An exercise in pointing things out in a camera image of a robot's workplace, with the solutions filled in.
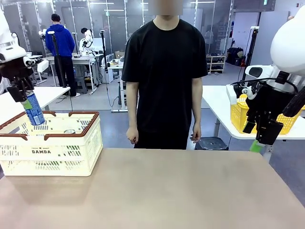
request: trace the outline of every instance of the white plastic basket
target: white plastic basket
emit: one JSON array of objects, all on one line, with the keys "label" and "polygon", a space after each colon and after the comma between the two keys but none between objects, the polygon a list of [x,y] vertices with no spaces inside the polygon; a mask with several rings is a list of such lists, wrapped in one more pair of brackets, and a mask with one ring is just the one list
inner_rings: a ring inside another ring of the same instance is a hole
[{"label": "white plastic basket", "polygon": [[[90,176],[102,150],[98,112],[43,112],[31,125],[23,112],[0,125],[0,165],[6,176]],[[65,134],[73,129],[75,134]]]}]

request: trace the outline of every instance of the man's left hand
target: man's left hand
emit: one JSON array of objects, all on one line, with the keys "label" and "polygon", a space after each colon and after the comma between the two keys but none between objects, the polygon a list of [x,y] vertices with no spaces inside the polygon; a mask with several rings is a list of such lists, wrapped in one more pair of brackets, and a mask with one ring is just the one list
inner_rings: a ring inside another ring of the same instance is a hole
[{"label": "man's left hand", "polygon": [[195,123],[193,127],[193,134],[191,140],[193,141],[193,143],[197,143],[199,142],[200,138],[201,138],[201,126],[200,123]]}]

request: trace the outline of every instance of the man's right hand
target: man's right hand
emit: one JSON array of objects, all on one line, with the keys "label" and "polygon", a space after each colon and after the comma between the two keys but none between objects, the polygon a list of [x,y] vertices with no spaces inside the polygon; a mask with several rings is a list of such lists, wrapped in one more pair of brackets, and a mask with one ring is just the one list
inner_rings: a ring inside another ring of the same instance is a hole
[{"label": "man's right hand", "polygon": [[126,136],[130,140],[131,144],[137,144],[139,141],[139,132],[137,127],[129,127]]}]

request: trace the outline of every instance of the blue hoodie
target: blue hoodie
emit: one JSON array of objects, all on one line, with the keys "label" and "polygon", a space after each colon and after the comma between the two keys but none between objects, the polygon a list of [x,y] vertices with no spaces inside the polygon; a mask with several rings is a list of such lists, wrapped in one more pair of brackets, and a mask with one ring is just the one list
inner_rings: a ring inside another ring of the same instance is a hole
[{"label": "blue hoodie", "polygon": [[54,24],[51,25],[46,32],[46,46],[55,56],[55,48],[52,37],[48,34],[49,31],[55,32],[56,42],[58,46],[58,53],[60,56],[70,56],[72,57],[72,52],[74,50],[74,40],[72,38],[69,30],[65,29],[63,25]]}]

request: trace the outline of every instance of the green object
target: green object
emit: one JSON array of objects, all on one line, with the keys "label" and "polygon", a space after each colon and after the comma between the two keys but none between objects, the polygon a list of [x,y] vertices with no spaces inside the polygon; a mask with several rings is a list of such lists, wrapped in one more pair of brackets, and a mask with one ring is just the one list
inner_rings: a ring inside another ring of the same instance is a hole
[{"label": "green object", "polygon": [[262,150],[262,148],[264,148],[264,145],[258,143],[258,141],[255,140],[250,147],[250,151],[255,152],[255,153],[259,153]]},{"label": "green object", "polygon": [[28,99],[27,99],[26,101],[24,101],[24,102],[22,103],[22,105],[23,105],[24,109],[26,109],[26,110],[30,110],[30,109],[33,108],[33,107],[32,107],[32,104],[29,102]]}]

